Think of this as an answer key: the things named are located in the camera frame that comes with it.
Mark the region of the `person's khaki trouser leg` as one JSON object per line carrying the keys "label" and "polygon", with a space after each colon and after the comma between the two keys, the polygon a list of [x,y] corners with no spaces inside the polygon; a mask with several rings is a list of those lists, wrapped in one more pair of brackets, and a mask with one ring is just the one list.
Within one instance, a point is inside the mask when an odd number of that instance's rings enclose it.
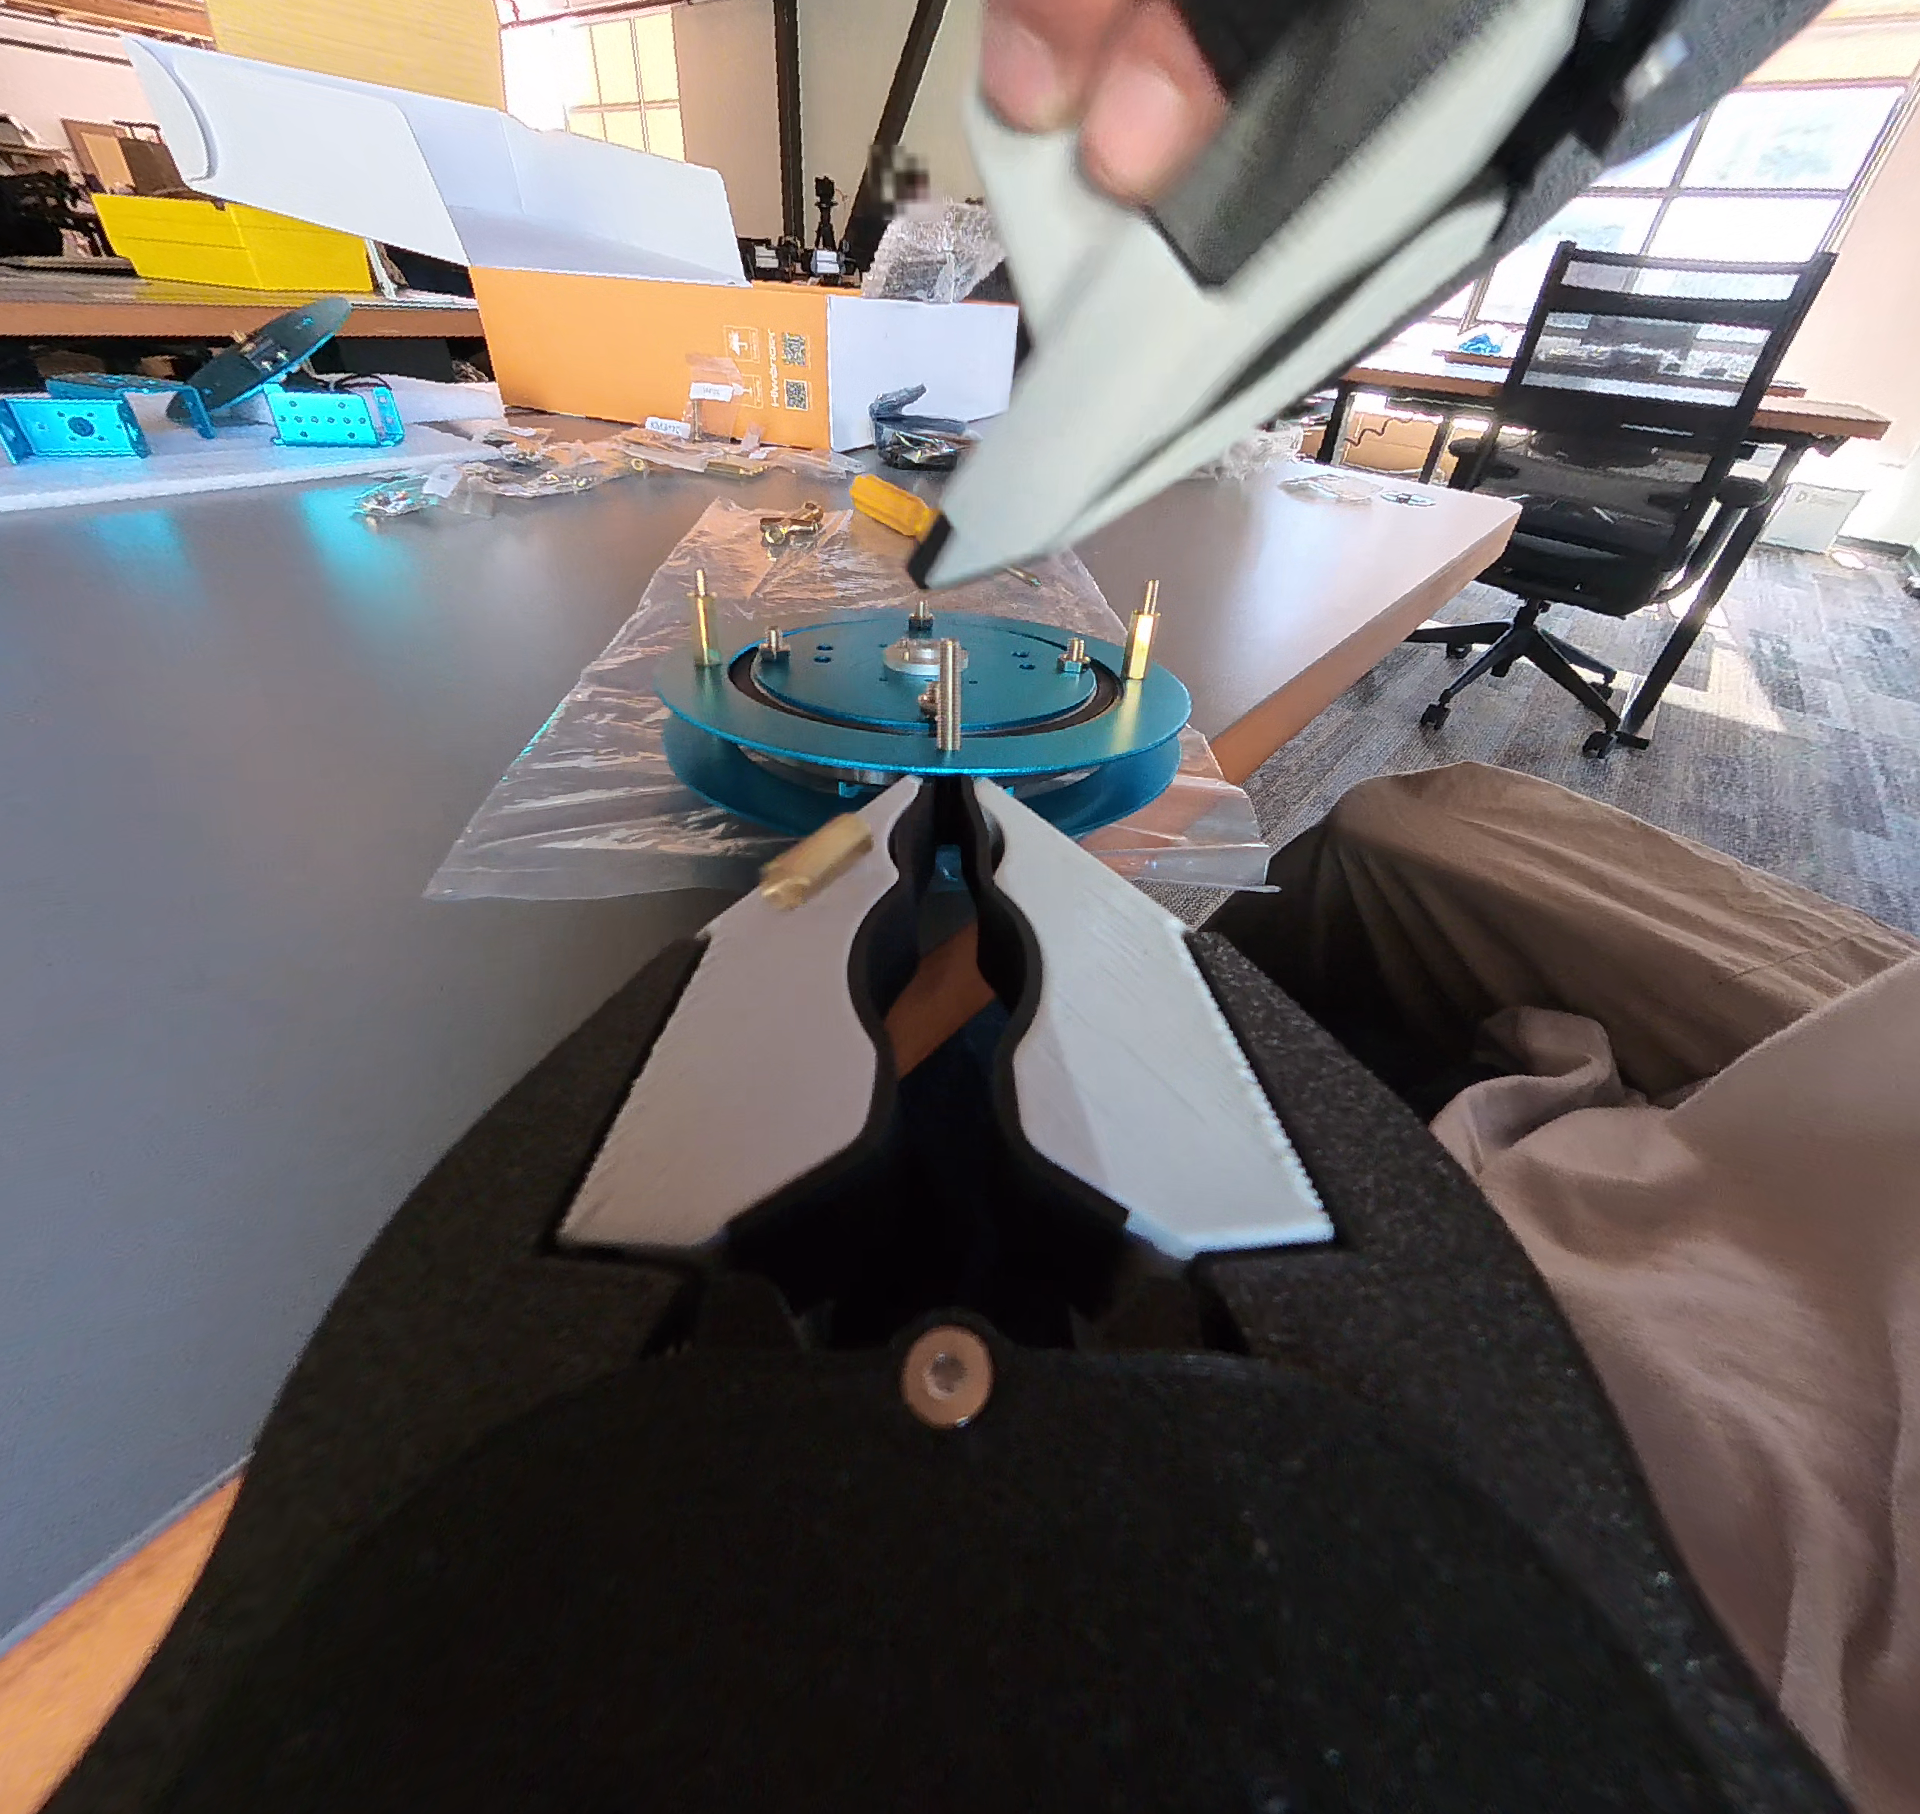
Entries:
{"label": "person's khaki trouser leg", "polygon": [[1461,760],[1351,787],[1206,923],[1387,1080],[1502,1012],[1594,1020],[1642,1094],[1730,1063],[1916,941],[1585,793]]}

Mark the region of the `yellow plastic bin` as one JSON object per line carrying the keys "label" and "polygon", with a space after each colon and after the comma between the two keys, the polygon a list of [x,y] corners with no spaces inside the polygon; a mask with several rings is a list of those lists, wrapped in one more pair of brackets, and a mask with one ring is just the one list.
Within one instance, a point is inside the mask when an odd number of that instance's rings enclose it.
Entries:
{"label": "yellow plastic bin", "polygon": [[154,284],[372,292],[360,237],[209,196],[99,193],[115,256]]}

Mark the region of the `black mesh office chair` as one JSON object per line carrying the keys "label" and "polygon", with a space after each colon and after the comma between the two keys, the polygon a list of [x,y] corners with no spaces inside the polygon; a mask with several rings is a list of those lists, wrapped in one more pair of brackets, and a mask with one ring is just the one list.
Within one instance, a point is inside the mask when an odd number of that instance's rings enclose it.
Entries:
{"label": "black mesh office chair", "polygon": [[[1765,392],[1825,287],[1833,253],[1804,262],[1642,262],[1566,243],[1517,358],[1475,441],[1454,441],[1452,487],[1517,505],[1479,577],[1517,596],[1508,625],[1421,626],[1412,645],[1479,657],[1427,704],[1426,728],[1482,674],[1520,659],[1572,693],[1597,728],[1582,756],[1642,748],[1648,723],[1742,571],[1776,480],[1734,477],[1755,455]],[[1616,668],[1552,639],[1552,605],[1628,619],[1697,589],[1630,704]]]}

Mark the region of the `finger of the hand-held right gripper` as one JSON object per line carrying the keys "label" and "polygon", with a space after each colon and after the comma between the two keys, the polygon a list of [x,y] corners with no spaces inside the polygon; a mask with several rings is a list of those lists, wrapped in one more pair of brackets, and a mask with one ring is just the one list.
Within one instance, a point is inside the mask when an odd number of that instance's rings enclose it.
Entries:
{"label": "finger of the hand-held right gripper", "polygon": [[1479,177],[1582,4],[1500,4],[1223,290],[1117,219],[1111,256],[1041,320],[1004,419],[952,477],[922,586],[1069,550],[1461,284],[1508,196]]}

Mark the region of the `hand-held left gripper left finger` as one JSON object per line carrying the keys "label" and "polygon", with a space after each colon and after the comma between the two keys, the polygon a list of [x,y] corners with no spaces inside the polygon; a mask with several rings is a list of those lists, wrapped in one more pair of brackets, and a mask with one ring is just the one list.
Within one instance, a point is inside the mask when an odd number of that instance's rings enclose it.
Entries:
{"label": "hand-held left gripper left finger", "polygon": [[825,893],[782,914],[755,890],[706,923],[563,1247],[713,1247],[870,1135],[893,1084],[882,1020],[922,962],[934,783],[902,777],[855,816],[874,851]]}

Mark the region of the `blue round servo plate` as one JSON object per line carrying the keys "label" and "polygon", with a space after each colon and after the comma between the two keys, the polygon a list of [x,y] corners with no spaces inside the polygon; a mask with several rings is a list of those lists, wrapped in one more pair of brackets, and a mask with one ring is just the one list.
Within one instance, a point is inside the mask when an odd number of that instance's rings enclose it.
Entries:
{"label": "blue round servo plate", "polygon": [[345,295],[323,295],[299,311],[276,314],[254,334],[212,356],[179,384],[164,416],[209,435],[218,413],[236,408],[263,389],[299,374],[339,334],[349,317],[351,302]]}

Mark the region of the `blue round metal turntable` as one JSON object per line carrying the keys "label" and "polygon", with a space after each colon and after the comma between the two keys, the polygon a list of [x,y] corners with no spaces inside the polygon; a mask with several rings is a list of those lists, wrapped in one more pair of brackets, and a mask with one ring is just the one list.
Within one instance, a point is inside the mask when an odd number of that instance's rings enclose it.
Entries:
{"label": "blue round metal turntable", "polygon": [[[955,756],[931,713],[941,639],[966,657]],[[713,805],[794,838],[901,777],[987,777],[1081,838],[1156,799],[1183,756],[1190,695],[1172,672],[1126,684],[1122,645],[1037,620],[886,610],[718,648],[709,672],[692,651],[656,668],[667,765]]]}

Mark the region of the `large window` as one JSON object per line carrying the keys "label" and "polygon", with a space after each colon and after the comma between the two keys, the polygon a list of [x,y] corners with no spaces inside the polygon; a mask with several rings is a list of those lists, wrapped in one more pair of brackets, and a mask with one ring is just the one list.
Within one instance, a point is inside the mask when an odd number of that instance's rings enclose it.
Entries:
{"label": "large window", "polygon": [[1797,262],[1837,249],[1916,110],[1916,0],[1839,0],[1751,80],[1600,174],[1433,323],[1517,332],[1555,244],[1645,259]]}

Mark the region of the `pile of small hardware bags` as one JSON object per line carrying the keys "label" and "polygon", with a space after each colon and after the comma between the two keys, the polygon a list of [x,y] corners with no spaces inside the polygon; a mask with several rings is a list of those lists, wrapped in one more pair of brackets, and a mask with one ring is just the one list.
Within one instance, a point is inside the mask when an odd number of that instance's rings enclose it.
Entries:
{"label": "pile of small hardware bags", "polygon": [[500,498],[568,498],[622,477],[747,480],[768,471],[841,483],[855,474],[855,462],[832,452],[768,444],[758,434],[709,438],[627,428],[598,441],[563,441],[548,429],[494,428],[466,459],[369,483],[351,516],[363,525],[385,525],[434,508],[481,514]]}

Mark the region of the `black steel column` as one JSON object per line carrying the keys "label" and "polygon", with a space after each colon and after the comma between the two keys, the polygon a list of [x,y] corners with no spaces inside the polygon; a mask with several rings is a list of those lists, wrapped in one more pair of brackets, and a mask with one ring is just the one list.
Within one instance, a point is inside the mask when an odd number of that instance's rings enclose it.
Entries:
{"label": "black steel column", "polygon": [[[805,177],[803,147],[803,35],[798,0],[773,0],[776,10],[776,102],[782,134],[782,232],[797,243],[810,243],[810,187]],[[949,0],[919,0],[910,29],[902,35],[893,80],[877,116],[877,149],[889,159],[907,131],[910,110],[919,99],[934,43],[938,35]]]}

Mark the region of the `orange white cardboard box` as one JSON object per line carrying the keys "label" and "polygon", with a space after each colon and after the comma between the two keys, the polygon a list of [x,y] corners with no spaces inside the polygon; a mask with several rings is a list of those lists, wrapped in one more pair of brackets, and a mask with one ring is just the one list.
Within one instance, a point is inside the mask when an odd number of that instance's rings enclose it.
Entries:
{"label": "orange white cardboard box", "polygon": [[132,40],[184,180],[469,267],[500,396],[870,444],[870,402],[1010,401],[1017,308],[752,284],[716,171],[507,110],[492,0],[206,0],[214,50]]}

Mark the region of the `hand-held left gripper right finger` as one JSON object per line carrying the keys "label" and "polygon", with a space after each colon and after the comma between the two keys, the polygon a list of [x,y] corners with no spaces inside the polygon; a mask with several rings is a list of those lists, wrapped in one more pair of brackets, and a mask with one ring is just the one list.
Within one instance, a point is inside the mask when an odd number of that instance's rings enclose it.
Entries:
{"label": "hand-held left gripper right finger", "polygon": [[1025,1139],[1166,1257],[1333,1241],[1183,923],[993,783],[975,796],[995,890],[1037,936],[1037,1012],[1010,1056]]}

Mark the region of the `white foam sheet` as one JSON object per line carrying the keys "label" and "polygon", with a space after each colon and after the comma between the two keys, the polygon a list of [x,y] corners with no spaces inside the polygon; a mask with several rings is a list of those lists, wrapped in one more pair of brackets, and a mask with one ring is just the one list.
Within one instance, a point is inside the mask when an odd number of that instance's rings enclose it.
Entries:
{"label": "white foam sheet", "polygon": [[133,395],[132,408],[150,438],[150,456],[32,456],[20,466],[4,459],[4,514],[179,498],[315,477],[382,477],[488,456],[476,435],[504,420],[494,381],[440,384],[407,377],[388,381],[406,423],[406,435],[394,449],[276,444],[263,395],[214,416],[214,438],[203,438],[167,419],[164,396]]}

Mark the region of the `person's right hand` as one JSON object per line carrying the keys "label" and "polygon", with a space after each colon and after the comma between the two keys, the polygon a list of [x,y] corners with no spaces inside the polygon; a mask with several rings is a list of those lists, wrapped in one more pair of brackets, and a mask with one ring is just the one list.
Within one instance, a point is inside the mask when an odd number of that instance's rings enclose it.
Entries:
{"label": "person's right hand", "polygon": [[1174,0],[987,0],[978,88],[1020,131],[1077,131],[1087,183],[1126,204],[1166,193],[1229,110]]}

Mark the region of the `bubble wrap bundle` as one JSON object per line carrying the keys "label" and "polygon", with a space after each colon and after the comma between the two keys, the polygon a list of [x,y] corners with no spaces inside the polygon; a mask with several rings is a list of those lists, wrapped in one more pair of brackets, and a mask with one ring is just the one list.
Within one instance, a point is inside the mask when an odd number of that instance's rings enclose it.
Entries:
{"label": "bubble wrap bundle", "polygon": [[981,201],[901,201],[882,226],[862,295],[910,305],[961,305],[1007,299],[1004,244]]}

